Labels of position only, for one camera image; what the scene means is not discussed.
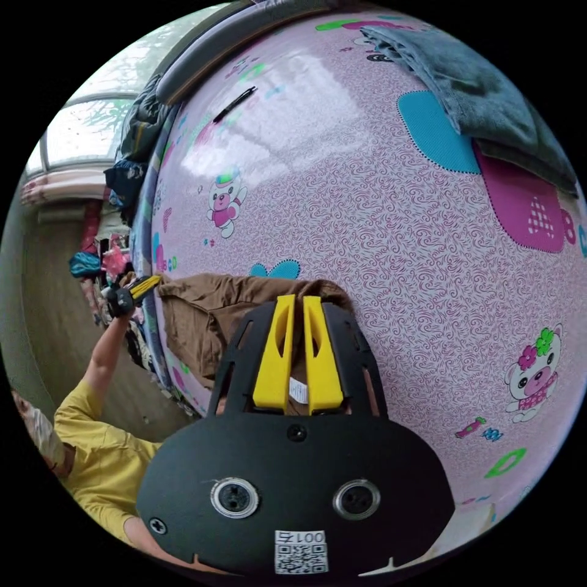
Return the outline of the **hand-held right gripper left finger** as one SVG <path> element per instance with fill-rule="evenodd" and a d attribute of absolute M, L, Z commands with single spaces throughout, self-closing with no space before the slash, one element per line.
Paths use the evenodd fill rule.
<path fill-rule="evenodd" d="M 295 295 L 279 296 L 253 390 L 257 409 L 286 409 L 294 337 Z"/>

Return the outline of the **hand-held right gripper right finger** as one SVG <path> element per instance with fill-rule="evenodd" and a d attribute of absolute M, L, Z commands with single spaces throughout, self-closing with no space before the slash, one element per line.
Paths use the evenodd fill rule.
<path fill-rule="evenodd" d="M 309 414 L 337 410 L 342 389 L 320 297 L 303 298 Z"/>

